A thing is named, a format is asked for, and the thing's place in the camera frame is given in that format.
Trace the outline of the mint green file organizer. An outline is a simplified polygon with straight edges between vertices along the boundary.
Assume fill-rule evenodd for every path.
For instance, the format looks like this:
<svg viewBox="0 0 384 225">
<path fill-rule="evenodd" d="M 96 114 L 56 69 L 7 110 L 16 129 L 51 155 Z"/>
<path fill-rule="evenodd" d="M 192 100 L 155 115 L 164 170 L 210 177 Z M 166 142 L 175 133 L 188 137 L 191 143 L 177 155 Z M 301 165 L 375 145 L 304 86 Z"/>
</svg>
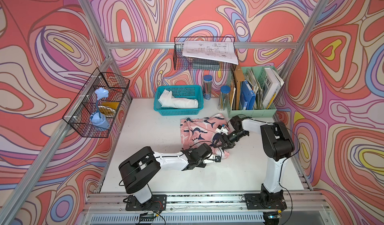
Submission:
<svg viewBox="0 0 384 225">
<path fill-rule="evenodd" d="M 266 66 L 266 67 L 242 67 L 243 72 L 245 73 L 247 69 L 251 69 L 256 77 L 256 79 L 259 81 L 260 84 L 264 83 L 266 72 L 265 68 L 271 68 L 274 71 L 276 70 L 275 67 Z M 252 117 L 252 118 L 272 118 L 277 108 L 274 103 L 271 104 L 271 106 L 268 109 L 262 109 L 262 110 L 232 110 L 231 107 L 231 100 L 225 102 L 225 108 L 227 110 L 227 114 L 229 118 L 232 118 L 234 116 L 240 116 L 243 115 L 245 117 Z"/>
</svg>

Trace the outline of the blue binder folder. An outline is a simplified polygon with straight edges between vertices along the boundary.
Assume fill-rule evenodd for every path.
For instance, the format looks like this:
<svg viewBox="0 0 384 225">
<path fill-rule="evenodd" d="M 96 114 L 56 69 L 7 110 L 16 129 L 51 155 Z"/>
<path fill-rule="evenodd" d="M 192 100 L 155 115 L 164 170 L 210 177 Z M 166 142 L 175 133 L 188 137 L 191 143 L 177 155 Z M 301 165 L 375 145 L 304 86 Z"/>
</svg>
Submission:
<svg viewBox="0 0 384 225">
<path fill-rule="evenodd" d="M 248 81 L 243 81 L 241 85 L 240 106 L 242 110 L 253 110 L 256 95 Z"/>
</svg>

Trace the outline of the blue lid pencil tube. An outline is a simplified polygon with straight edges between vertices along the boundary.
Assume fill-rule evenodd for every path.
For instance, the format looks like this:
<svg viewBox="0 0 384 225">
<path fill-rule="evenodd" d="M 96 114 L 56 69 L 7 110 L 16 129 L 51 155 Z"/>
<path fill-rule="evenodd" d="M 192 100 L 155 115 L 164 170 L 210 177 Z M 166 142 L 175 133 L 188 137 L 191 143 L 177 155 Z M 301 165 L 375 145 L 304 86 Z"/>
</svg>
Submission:
<svg viewBox="0 0 384 225">
<path fill-rule="evenodd" d="M 207 101 L 211 99 L 212 81 L 213 77 L 211 75 L 203 76 L 203 98 Z"/>
</svg>

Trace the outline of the brown cardboard folder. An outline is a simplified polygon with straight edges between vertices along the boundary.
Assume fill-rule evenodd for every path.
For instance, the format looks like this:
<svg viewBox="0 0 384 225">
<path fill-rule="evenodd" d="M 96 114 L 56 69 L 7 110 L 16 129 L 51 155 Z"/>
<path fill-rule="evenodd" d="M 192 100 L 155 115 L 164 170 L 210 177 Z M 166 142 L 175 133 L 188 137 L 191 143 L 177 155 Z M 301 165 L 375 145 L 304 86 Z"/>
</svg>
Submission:
<svg viewBox="0 0 384 225">
<path fill-rule="evenodd" d="M 235 89 L 236 89 L 233 109 L 237 111 L 240 109 L 240 96 L 241 96 L 242 82 L 245 81 L 245 76 L 244 76 L 244 72 L 242 70 L 241 65 L 237 65 L 236 68 L 234 69 L 233 80 L 234 80 Z"/>
</svg>

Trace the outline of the yellow item in basket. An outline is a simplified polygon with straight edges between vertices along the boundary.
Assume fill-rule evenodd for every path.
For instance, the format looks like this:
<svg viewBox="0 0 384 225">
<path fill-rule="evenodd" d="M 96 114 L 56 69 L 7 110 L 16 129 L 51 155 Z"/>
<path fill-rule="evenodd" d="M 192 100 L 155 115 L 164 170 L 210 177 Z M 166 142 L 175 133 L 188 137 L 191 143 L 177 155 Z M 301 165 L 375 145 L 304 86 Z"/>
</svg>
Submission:
<svg viewBox="0 0 384 225">
<path fill-rule="evenodd" d="M 108 118 L 115 116 L 118 110 L 119 102 L 101 102 L 98 106 L 100 112 Z"/>
</svg>

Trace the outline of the teal plastic basket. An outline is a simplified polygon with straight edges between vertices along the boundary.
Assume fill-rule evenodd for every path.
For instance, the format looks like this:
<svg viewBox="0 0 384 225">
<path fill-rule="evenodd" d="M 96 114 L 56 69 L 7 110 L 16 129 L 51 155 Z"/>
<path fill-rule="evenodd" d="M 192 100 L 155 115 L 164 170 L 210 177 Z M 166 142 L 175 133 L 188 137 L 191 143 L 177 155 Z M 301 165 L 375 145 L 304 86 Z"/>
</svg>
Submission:
<svg viewBox="0 0 384 225">
<path fill-rule="evenodd" d="M 167 90 L 172 92 L 175 98 L 197 100 L 197 108 L 166 108 L 162 107 L 159 98 Z M 157 88 L 154 100 L 154 110 L 159 112 L 162 116 L 188 116 L 197 115 L 204 107 L 202 87 L 198 85 L 184 85 L 184 86 L 160 86 Z"/>
</svg>

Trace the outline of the white printed paper sheet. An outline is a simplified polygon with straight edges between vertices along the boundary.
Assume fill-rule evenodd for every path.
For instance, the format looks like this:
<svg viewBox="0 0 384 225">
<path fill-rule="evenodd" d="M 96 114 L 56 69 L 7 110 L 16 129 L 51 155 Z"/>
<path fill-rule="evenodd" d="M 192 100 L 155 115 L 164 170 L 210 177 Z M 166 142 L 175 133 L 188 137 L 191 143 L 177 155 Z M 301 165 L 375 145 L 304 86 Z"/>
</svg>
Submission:
<svg viewBox="0 0 384 225">
<path fill-rule="evenodd" d="M 212 60 L 238 65 L 238 56 L 231 42 L 186 41 L 183 44 L 184 57 Z"/>
</svg>

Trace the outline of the stack of worn papers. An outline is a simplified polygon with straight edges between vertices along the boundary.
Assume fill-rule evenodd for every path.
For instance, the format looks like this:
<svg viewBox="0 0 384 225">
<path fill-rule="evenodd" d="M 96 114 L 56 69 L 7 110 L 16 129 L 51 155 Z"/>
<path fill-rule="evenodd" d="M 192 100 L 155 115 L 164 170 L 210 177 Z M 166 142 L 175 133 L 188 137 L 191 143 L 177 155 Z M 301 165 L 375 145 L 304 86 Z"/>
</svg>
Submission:
<svg viewBox="0 0 384 225">
<path fill-rule="evenodd" d="M 254 72 L 252 69 L 247 69 L 245 73 L 245 78 L 249 85 L 251 86 L 255 96 L 256 100 L 253 105 L 254 110 L 262 110 L 264 108 L 263 106 L 263 89 L 259 81 L 256 79 Z"/>
</svg>

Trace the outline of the white folded cloth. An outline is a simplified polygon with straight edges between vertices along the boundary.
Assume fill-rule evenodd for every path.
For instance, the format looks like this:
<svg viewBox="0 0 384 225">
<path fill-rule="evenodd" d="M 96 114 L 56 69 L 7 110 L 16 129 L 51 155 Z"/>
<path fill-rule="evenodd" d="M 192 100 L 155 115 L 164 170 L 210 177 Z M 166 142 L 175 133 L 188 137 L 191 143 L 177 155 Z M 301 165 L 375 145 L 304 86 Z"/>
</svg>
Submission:
<svg viewBox="0 0 384 225">
<path fill-rule="evenodd" d="M 172 91 L 164 90 L 158 98 L 162 108 L 196 109 L 199 102 L 196 99 L 175 98 Z"/>
</svg>

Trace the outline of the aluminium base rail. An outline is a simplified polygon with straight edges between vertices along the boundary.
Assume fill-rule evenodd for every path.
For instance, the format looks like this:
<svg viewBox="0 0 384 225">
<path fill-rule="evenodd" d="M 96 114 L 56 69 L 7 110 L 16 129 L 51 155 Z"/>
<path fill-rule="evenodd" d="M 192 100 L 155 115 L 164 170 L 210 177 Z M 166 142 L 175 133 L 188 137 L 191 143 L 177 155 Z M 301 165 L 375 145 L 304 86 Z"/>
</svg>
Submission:
<svg viewBox="0 0 384 225">
<path fill-rule="evenodd" d="M 284 193 L 282 203 L 262 206 L 252 192 L 154 193 L 135 205 L 123 193 L 91 195 L 80 225 L 337 225 L 325 196 L 309 190 Z"/>
</svg>

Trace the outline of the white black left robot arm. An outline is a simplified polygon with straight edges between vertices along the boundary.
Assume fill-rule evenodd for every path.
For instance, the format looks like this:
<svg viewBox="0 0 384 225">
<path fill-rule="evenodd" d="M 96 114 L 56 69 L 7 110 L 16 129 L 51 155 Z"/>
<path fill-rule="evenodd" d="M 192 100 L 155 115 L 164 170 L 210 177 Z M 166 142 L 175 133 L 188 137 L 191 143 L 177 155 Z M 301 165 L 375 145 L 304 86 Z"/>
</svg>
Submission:
<svg viewBox="0 0 384 225">
<path fill-rule="evenodd" d="M 149 182 L 159 171 L 205 168 L 208 163 L 220 160 L 206 143 L 197 148 L 171 154 L 155 152 L 151 147 L 144 147 L 119 165 L 122 177 L 119 186 L 124 187 L 126 193 L 135 198 L 136 202 L 144 205 L 153 198 Z"/>
</svg>

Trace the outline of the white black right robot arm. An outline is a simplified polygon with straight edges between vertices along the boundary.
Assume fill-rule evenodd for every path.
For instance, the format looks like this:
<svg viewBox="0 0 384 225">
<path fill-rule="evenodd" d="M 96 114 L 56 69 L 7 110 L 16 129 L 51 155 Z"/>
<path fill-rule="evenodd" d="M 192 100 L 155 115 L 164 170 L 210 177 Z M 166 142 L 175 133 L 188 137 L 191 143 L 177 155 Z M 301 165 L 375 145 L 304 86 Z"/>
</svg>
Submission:
<svg viewBox="0 0 384 225">
<path fill-rule="evenodd" d="M 282 122 L 264 122 L 251 117 L 234 116 L 230 119 L 233 127 L 231 133 L 225 132 L 223 126 L 218 126 L 213 138 L 212 147 L 219 149 L 219 157 L 224 157 L 224 151 L 235 147 L 243 137 L 250 132 L 258 133 L 262 138 L 263 150 L 269 158 L 267 173 L 259 193 L 244 194 L 248 210 L 277 210 L 287 208 L 281 180 L 286 161 L 294 155 L 295 145 L 288 129 Z"/>
</svg>

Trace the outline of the white yellow book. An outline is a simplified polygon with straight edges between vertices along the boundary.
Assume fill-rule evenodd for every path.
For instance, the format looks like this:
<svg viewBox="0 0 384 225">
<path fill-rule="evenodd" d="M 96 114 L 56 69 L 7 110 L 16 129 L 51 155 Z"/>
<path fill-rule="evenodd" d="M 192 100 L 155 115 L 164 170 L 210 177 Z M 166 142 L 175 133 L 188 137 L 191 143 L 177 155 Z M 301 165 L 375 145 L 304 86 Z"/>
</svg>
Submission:
<svg viewBox="0 0 384 225">
<path fill-rule="evenodd" d="M 263 107 L 269 109 L 285 82 L 274 69 L 265 68 L 265 72 Z"/>
</svg>

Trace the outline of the pink shark print shorts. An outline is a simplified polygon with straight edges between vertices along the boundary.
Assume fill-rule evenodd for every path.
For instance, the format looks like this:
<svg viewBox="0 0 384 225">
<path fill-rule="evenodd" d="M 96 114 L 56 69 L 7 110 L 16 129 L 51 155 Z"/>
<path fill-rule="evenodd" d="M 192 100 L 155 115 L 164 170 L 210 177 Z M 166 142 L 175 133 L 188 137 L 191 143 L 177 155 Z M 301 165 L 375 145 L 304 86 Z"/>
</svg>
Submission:
<svg viewBox="0 0 384 225">
<path fill-rule="evenodd" d="M 214 138 L 218 135 L 216 128 L 218 125 L 226 125 L 231 131 L 226 118 L 222 114 L 216 114 L 212 117 L 205 117 L 202 119 L 181 119 L 181 143 L 182 148 L 187 150 L 189 148 L 198 148 L 203 143 L 209 145 L 213 151 L 213 155 L 221 156 L 222 159 L 229 157 L 229 152 L 221 148 L 214 148 Z"/>
</svg>

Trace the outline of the blue lid straw tube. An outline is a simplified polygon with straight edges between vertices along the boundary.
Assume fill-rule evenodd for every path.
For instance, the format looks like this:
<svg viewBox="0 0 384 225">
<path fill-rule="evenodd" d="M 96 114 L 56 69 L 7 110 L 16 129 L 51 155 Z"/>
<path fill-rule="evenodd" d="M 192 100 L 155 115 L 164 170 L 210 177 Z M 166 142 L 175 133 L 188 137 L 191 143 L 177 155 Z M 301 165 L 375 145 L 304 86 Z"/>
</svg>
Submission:
<svg viewBox="0 0 384 225">
<path fill-rule="evenodd" d="M 229 86 L 222 86 L 220 89 L 218 109 L 224 111 L 226 109 L 226 102 L 228 100 L 231 88 Z"/>
</svg>

